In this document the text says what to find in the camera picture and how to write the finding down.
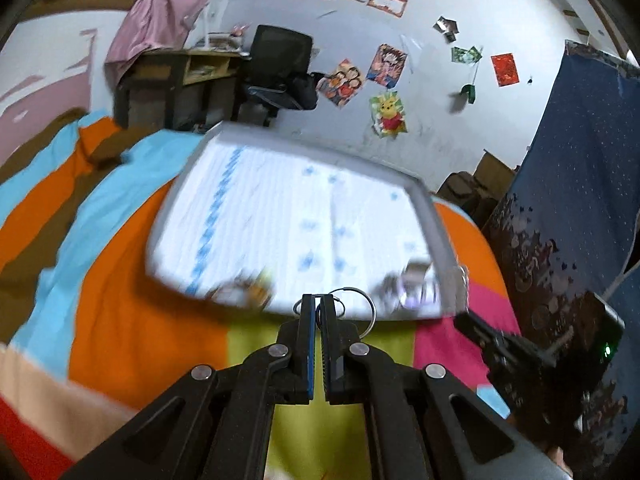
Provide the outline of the silver hair claw clip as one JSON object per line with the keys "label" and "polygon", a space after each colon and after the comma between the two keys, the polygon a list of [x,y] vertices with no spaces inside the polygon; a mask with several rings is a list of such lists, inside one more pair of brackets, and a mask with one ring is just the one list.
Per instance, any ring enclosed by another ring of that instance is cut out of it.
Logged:
{"label": "silver hair claw clip", "polygon": [[431,260],[410,260],[404,270],[388,274],[383,298],[390,309],[417,311],[437,300],[438,285]]}

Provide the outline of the colourful patchwork bedspread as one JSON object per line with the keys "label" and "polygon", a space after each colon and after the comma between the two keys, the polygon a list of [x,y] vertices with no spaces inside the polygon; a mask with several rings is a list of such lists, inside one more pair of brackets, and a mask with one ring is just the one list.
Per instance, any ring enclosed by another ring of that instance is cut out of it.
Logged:
{"label": "colourful patchwork bedspread", "polygon": [[[240,364],[277,335],[276,320],[214,313],[145,273],[152,223],[199,140],[74,107],[1,149],[1,479],[59,479],[191,366]],[[519,332],[484,236],[434,202],[470,307]],[[449,318],[378,322],[369,340],[401,364],[441,362],[490,402],[480,350]],[[265,477],[370,479],[361,408],[277,408]]]}

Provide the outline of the dark blue hanging cloth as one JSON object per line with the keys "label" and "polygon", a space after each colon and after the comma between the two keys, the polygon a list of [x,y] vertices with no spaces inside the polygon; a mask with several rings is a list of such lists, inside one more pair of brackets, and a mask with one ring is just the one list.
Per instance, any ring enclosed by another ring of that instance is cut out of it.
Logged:
{"label": "dark blue hanging cloth", "polygon": [[639,72],[567,41],[533,144],[485,235],[522,334],[548,347],[596,295],[623,320],[590,396],[578,479],[639,474]]}

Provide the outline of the brown bag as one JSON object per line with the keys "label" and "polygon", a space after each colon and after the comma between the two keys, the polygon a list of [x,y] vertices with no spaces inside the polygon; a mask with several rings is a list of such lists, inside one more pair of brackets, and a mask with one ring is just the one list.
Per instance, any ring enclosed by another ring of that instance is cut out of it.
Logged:
{"label": "brown bag", "polygon": [[462,209],[481,229],[498,205],[495,196],[466,171],[446,177],[436,195]]}

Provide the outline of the grey tray with paper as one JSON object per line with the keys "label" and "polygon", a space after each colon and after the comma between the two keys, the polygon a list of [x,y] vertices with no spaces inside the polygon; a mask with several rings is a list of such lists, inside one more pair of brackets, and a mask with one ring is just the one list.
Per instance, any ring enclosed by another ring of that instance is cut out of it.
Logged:
{"label": "grey tray with paper", "polygon": [[[386,276],[418,259],[433,263],[436,302],[390,309]],[[469,304],[465,268],[420,179],[234,122],[211,128],[179,172],[145,266],[174,292],[236,308],[261,278],[265,311],[280,315],[327,292],[358,321],[449,318]]]}

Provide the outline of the Winnie the Pooh poster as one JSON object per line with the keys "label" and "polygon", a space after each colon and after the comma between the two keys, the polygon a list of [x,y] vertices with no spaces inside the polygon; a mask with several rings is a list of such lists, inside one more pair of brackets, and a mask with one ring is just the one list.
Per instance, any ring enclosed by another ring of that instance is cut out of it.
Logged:
{"label": "Winnie the Pooh poster", "polygon": [[397,91],[387,90],[370,99],[373,130],[380,138],[407,132],[404,104]]}

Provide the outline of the cartoon family poster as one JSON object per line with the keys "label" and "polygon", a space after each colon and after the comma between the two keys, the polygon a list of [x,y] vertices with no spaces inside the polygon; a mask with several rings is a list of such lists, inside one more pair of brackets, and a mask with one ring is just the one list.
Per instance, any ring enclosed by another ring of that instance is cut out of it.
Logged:
{"label": "cartoon family poster", "polygon": [[356,96],[363,84],[362,71],[345,58],[332,73],[320,79],[317,90],[335,106],[342,108]]}

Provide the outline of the black office chair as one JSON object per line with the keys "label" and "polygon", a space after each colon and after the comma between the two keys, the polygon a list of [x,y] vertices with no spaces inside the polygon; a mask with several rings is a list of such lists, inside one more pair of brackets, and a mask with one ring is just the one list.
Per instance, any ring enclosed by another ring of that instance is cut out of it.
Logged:
{"label": "black office chair", "polygon": [[323,75],[309,70],[313,45],[312,37],[302,32],[258,25],[248,60],[235,78],[230,120],[237,122],[248,102],[266,110],[265,127],[280,110],[314,110]]}

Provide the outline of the wooden desk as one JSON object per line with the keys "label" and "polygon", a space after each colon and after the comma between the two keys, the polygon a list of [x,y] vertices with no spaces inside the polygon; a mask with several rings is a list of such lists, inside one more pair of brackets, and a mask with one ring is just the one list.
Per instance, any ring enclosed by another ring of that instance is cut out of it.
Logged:
{"label": "wooden desk", "polygon": [[178,97],[184,88],[194,84],[204,86],[198,109],[198,119],[204,122],[214,82],[234,77],[249,58],[246,52],[198,49],[146,51],[116,84],[115,122],[124,128],[129,126],[131,92],[161,91],[164,95],[164,127],[172,129],[176,125]]}

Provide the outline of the anime character poster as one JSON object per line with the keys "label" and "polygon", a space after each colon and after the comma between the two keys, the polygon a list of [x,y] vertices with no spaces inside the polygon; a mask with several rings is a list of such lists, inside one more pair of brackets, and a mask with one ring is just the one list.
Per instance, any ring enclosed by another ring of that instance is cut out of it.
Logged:
{"label": "anime character poster", "polygon": [[367,80],[374,81],[386,89],[396,87],[404,70],[408,54],[389,44],[381,44],[367,72]]}

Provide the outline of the pink curtain right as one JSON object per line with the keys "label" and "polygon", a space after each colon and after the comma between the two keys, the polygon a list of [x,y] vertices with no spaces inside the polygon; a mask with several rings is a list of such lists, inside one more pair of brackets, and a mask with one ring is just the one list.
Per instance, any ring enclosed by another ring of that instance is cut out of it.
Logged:
{"label": "pink curtain right", "polygon": [[146,51],[183,46],[209,0],[136,0],[108,49],[105,77],[115,88]]}

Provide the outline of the green wall hook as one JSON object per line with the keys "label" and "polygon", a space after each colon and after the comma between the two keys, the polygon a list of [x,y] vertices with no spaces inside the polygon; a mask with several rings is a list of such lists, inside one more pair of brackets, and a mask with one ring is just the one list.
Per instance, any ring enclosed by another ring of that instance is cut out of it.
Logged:
{"label": "green wall hook", "polygon": [[461,88],[459,94],[460,96],[464,96],[466,102],[468,102],[469,104],[474,104],[476,101],[476,89],[474,84],[465,84]]}

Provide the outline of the red paper on wall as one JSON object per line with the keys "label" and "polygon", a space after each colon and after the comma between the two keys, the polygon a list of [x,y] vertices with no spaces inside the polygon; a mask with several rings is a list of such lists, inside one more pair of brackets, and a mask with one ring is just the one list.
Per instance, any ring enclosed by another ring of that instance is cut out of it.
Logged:
{"label": "red paper on wall", "polygon": [[491,63],[494,66],[499,87],[510,86],[520,82],[512,53],[493,55]]}

